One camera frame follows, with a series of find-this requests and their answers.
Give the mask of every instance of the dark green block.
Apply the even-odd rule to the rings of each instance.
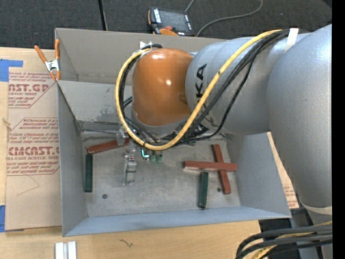
[[[92,192],[92,155],[87,154],[85,157],[85,182],[84,192]]]
[[[207,190],[209,184],[209,173],[200,173],[198,207],[205,208],[207,202]]]

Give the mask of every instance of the yellow cable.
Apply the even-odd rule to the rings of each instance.
[[[120,81],[123,75],[123,72],[125,70],[125,68],[127,67],[127,65],[129,65],[138,55],[145,53],[147,50],[145,51],[138,51],[136,53],[134,53],[126,62],[125,64],[122,66],[120,73],[118,75],[118,79],[116,81],[116,87],[115,87],[115,100],[116,100],[116,108],[118,111],[118,115],[120,118],[120,121],[123,125],[123,127],[125,128],[126,132],[129,134],[129,136],[135,141],[137,142],[140,146],[144,146],[147,149],[150,149],[152,151],[163,151],[165,149],[171,148],[174,144],[176,144],[187,132],[188,128],[190,127],[190,125],[193,123],[193,121],[195,120],[195,118],[197,117],[199,111],[202,109],[204,103],[206,102],[206,99],[208,98],[208,96],[210,95],[212,89],[214,88],[215,84],[217,83],[217,81],[219,80],[219,78],[221,77],[221,75],[226,71],[226,69],[230,66],[230,64],[232,64],[232,62],[244,51],[246,50],[249,46],[251,46],[252,44],[254,44],[255,42],[257,42],[258,40],[265,38],[266,36],[275,33],[277,31],[280,30],[272,30],[272,31],[267,31],[264,32],[256,37],[253,37],[252,39],[250,39],[247,43],[245,43],[242,47],[240,47],[225,63],[224,65],[219,69],[219,71],[215,74],[215,76],[213,77],[212,81],[210,82],[209,86],[206,88],[204,94],[202,95],[202,97],[200,98],[200,101],[198,102],[198,104],[196,105],[196,107],[194,108],[192,114],[190,115],[190,117],[188,118],[187,122],[185,123],[185,125],[183,126],[183,128],[180,130],[180,132],[175,136],[175,138],[173,138],[171,141],[169,141],[168,143],[164,144],[164,145],[160,145],[160,146],[154,146],[151,145],[149,143],[144,142],[143,140],[141,140],[138,136],[136,136],[132,130],[129,128],[129,126],[127,125],[123,114],[121,112],[121,107],[120,107],[120,101],[119,101],[119,89],[120,89]]]

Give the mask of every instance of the black device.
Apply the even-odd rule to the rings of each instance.
[[[195,36],[189,15],[184,11],[150,8],[148,23],[155,34],[165,34],[166,30],[179,36]]]

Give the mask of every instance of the small metal part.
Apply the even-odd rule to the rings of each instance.
[[[136,173],[136,145],[130,142],[129,148],[127,148],[127,154],[125,155],[125,185],[128,185],[135,180]]]
[[[125,172],[125,184],[130,184],[135,180],[136,162],[134,160],[128,160]]]
[[[85,156],[85,181],[84,181],[84,192],[91,193],[92,192],[92,171],[93,167],[93,155],[86,154]]]
[[[209,184],[209,173],[201,172],[199,181],[198,207],[204,209],[207,202],[207,191]]]

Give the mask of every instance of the cardboard sheet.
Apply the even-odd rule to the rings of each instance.
[[[43,52],[47,60],[54,59],[54,51]],[[1,48],[0,58],[8,103],[2,120],[7,141],[5,230],[59,226],[56,84],[34,49]]]

